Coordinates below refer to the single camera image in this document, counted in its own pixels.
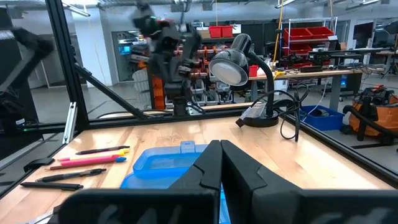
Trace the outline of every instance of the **blue plastic container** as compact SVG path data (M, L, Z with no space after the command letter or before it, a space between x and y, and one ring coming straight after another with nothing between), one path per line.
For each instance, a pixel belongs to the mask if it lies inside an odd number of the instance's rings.
M178 180L206 149L206 144L193 141L180 146L158 147L145 150L122 182L121 189L167 189ZM220 197L220 223L229 224L224 192Z
M300 112L300 119L304 120L307 113L311 112L314 107L315 106L303 106ZM329 116L308 115L304 122L313 126L314 128L317 128L320 131L339 130L341 128L341 125L343 124L344 114L331 110L324 106L318 106L317 109L327 111L329 113Z

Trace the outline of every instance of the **cardboard box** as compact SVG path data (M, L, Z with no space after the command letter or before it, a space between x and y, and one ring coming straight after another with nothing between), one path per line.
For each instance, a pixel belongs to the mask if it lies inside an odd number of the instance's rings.
M210 39L210 31L209 30L199 30L199 34L202 39Z

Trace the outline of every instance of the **monitor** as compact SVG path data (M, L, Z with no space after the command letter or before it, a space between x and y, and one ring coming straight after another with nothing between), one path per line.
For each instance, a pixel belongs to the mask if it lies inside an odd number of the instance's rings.
M354 26L354 40L363 40L372 38L373 22L359 24Z
M121 55L129 55L130 54L130 46L119 46L119 53Z

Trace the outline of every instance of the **shop vacuum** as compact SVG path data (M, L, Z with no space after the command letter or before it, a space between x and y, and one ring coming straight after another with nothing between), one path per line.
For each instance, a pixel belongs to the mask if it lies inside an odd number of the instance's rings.
M383 145L393 145L398 138L398 97L386 87L366 88L352 106L344 107L343 113L348 112L349 125L341 127L342 133L356 133L359 141L365 136L378 138Z

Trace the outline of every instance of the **lamp shade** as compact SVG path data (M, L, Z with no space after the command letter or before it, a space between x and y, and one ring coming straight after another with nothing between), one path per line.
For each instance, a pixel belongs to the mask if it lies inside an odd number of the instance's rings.
M246 54L251 45L250 36L239 34L232 46L216 54L209 63L210 72L220 81L231 86L243 86L248 82L249 64Z

